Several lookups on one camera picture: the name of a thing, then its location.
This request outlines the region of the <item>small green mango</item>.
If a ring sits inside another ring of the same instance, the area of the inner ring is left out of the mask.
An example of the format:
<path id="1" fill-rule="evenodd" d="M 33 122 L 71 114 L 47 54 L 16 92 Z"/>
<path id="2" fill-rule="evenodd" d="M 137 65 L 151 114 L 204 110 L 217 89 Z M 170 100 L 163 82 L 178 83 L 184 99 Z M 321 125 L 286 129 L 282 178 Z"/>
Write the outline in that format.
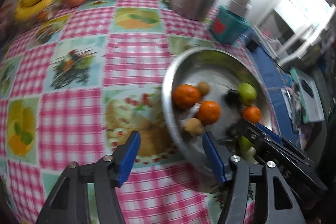
<path id="1" fill-rule="evenodd" d="M 253 143 L 246 137 L 239 136 L 239 147 L 241 153 L 247 153 L 253 147 Z"/>

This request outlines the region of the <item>orange tangerine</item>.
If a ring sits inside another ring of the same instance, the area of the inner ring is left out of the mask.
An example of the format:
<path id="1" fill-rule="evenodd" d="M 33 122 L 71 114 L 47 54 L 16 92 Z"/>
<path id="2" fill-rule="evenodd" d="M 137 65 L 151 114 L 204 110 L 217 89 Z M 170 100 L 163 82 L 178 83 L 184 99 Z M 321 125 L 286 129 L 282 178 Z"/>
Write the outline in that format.
<path id="1" fill-rule="evenodd" d="M 201 100 L 201 97 L 200 91 L 188 84 L 179 85 L 173 92 L 173 102 L 183 110 L 192 108 Z"/>
<path id="2" fill-rule="evenodd" d="M 217 122 L 221 115 L 220 106 L 214 101 L 203 101 L 199 107 L 196 117 L 205 125 Z"/>
<path id="3" fill-rule="evenodd" d="M 242 112 L 242 117 L 251 123 L 257 124 L 261 117 L 261 110 L 255 106 L 248 106 Z"/>

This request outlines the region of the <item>large green mango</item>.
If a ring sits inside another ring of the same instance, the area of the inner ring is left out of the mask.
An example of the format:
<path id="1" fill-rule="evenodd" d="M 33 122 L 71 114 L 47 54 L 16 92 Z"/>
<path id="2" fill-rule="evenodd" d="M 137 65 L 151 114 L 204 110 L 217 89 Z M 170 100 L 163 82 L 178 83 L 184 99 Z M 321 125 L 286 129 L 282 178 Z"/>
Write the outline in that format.
<path id="1" fill-rule="evenodd" d="M 245 106 L 251 106 L 257 99 L 256 89 L 249 83 L 242 83 L 238 86 L 240 102 Z"/>

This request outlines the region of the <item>brown kiwi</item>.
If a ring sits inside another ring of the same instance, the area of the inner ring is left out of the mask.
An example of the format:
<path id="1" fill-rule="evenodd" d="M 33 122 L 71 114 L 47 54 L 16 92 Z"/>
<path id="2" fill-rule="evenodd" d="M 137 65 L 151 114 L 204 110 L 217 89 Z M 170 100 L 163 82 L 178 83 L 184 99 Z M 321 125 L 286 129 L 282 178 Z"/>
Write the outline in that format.
<path id="1" fill-rule="evenodd" d="M 184 125 L 184 130 L 188 132 L 192 137 L 202 135 L 204 127 L 202 122 L 197 118 L 190 118 Z"/>
<path id="2" fill-rule="evenodd" d="M 206 96 L 211 91 L 210 85 L 205 81 L 199 82 L 197 84 L 197 89 L 200 91 L 202 97 Z"/>

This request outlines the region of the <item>teal cardboard box lid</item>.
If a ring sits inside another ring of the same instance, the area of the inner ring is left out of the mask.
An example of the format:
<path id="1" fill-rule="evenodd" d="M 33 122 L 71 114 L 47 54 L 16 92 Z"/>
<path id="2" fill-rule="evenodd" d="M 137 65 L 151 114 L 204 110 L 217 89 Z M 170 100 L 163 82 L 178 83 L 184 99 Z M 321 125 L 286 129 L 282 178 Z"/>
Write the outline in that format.
<path id="1" fill-rule="evenodd" d="M 299 88 L 303 123 L 324 121 L 322 103 L 314 79 L 297 68 L 291 68 L 289 72 Z"/>

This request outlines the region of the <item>blue under tablecloth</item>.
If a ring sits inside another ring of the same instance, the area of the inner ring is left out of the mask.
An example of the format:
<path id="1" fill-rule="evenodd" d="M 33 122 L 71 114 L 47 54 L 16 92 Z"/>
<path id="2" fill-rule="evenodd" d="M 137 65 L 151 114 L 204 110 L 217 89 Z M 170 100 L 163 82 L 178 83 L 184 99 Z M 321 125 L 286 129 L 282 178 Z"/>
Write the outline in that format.
<path id="1" fill-rule="evenodd" d="M 282 74 L 278 70 L 278 66 L 267 55 L 265 47 L 260 44 L 253 52 L 247 51 L 252 57 L 257 72 L 266 87 L 266 92 L 270 99 L 275 114 L 277 132 L 279 135 L 300 148 L 299 134 L 293 132 L 291 119 L 289 118 L 285 96 L 282 91 L 285 85 L 282 80 Z"/>

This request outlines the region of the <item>large steel bowl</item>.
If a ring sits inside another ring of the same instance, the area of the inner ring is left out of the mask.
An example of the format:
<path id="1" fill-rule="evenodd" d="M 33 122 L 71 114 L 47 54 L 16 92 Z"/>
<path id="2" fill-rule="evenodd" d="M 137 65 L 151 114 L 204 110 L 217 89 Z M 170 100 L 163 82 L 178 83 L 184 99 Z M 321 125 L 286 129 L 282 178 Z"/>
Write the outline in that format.
<path id="1" fill-rule="evenodd" d="M 210 131 L 223 140 L 226 129 L 242 117 L 245 105 L 238 89 L 249 84 L 256 91 L 252 106 L 261 111 L 259 122 L 275 128 L 266 88 L 253 67 L 230 53 L 198 47 L 173 59 L 162 83 L 162 110 L 175 145 L 199 172 L 211 176 L 202 145 L 202 133 Z"/>

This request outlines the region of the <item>pink checkered fruit tablecloth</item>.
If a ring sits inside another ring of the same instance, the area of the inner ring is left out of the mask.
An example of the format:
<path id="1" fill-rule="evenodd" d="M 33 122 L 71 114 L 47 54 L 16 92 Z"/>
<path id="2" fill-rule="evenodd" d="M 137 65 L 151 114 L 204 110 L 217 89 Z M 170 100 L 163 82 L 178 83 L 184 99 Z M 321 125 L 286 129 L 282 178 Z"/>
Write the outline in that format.
<path id="1" fill-rule="evenodd" d="M 170 0 L 88 1 L 1 50 L 1 191 L 19 223 L 34 223 L 69 162 L 96 162 L 141 133 L 117 190 L 127 223 L 215 223 L 213 180 L 181 156 L 165 127 L 161 83 L 172 59 L 218 48 L 203 22 Z"/>

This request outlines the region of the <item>black power adapter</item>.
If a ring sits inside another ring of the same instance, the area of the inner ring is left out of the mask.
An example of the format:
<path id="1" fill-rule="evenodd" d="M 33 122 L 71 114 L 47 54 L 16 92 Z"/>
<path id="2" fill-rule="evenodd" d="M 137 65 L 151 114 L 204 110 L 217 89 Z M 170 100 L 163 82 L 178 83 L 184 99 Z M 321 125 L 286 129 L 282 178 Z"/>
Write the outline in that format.
<path id="1" fill-rule="evenodd" d="M 260 45 L 259 38 L 255 34 L 249 34 L 247 41 L 245 42 L 246 48 L 250 52 L 254 52 Z"/>

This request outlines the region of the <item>teal plastic box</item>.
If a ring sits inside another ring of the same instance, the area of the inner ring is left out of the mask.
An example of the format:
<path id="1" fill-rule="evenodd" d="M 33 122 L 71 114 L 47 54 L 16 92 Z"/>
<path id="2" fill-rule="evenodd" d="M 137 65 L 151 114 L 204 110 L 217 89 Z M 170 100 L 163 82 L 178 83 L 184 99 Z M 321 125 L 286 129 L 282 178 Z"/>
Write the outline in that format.
<path id="1" fill-rule="evenodd" d="M 250 24 L 243 17 L 221 6 L 210 26 L 210 32 L 217 42 L 233 44 L 249 28 Z"/>

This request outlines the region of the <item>white shelf rack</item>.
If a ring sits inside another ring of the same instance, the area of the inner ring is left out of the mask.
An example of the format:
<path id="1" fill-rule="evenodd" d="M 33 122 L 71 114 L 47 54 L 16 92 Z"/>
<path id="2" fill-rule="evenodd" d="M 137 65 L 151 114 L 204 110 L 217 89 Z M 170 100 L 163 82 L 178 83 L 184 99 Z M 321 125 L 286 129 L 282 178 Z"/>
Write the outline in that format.
<path id="1" fill-rule="evenodd" d="M 335 5 L 300 0 L 273 0 L 253 26 L 279 67 L 305 70 L 331 46 Z"/>

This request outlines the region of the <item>clear plastic fruit container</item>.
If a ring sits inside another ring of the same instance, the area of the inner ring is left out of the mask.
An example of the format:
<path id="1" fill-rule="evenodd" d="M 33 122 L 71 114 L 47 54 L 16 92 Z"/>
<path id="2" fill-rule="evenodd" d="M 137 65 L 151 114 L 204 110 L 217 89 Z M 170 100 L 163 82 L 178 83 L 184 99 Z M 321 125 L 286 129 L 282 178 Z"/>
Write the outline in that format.
<path id="1" fill-rule="evenodd" d="M 63 2 L 64 0 L 54 0 L 48 6 L 33 13 L 31 12 L 32 8 L 23 7 L 18 3 L 14 12 L 14 22 L 21 30 L 28 30 L 38 26 L 54 18 L 61 8 L 63 8 Z"/>

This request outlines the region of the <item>yellow banana bunch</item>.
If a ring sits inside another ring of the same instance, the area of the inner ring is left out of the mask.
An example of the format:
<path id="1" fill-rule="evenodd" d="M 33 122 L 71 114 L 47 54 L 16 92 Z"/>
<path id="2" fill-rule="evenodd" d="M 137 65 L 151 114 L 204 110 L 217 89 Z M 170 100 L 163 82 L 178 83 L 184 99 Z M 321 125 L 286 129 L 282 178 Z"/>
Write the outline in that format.
<path id="1" fill-rule="evenodd" d="M 16 22 L 25 22 L 36 17 L 57 0 L 18 0 L 14 11 Z"/>

